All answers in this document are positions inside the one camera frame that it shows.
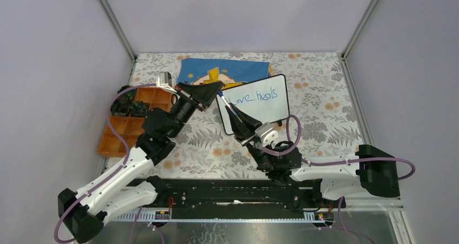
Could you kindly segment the white marker pen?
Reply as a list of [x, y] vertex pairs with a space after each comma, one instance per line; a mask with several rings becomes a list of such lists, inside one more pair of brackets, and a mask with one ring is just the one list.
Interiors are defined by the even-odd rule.
[[223, 103], [224, 103], [224, 105], [225, 105], [225, 107], [227, 109], [227, 112], [229, 114], [233, 114], [234, 116], [237, 116], [236, 112], [234, 111], [234, 109], [232, 108], [230, 103], [225, 99], [225, 97], [223, 95], [220, 95], [219, 97], [223, 101]]

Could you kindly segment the black framed whiteboard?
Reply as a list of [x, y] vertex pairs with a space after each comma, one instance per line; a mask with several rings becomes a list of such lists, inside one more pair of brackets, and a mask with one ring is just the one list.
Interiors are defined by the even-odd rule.
[[290, 115], [283, 74], [232, 87], [222, 94], [228, 103], [262, 123], [281, 121]]

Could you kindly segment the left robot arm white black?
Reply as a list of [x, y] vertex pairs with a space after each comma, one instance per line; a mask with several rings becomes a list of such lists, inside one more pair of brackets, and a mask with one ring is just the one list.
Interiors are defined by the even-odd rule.
[[175, 148], [171, 139], [176, 137], [196, 110], [207, 109], [224, 84], [155, 83], [157, 88], [179, 96], [169, 111], [152, 108], [146, 112], [143, 133], [116, 165], [87, 185], [72, 191], [62, 190], [58, 195], [59, 220], [54, 229], [57, 243], [86, 243], [119, 215], [136, 207], [163, 206], [168, 199], [167, 185], [158, 176], [126, 192], [121, 189], [140, 174], [164, 160]]

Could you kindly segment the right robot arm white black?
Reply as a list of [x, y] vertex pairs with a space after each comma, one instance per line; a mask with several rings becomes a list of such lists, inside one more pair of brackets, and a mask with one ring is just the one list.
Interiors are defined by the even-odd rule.
[[318, 181], [319, 187], [310, 193], [315, 206], [324, 207], [331, 200], [357, 193], [384, 198], [400, 196], [396, 160], [389, 154], [361, 144], [355, 153], [323, 161], [306, 160], [297, 147], [298, 140], [276, 142], [278, 132], [270, 123], [256, 120], [232, 103], [225, 108], [235, 139], [252, 155], [257, 170], [271, 181]]

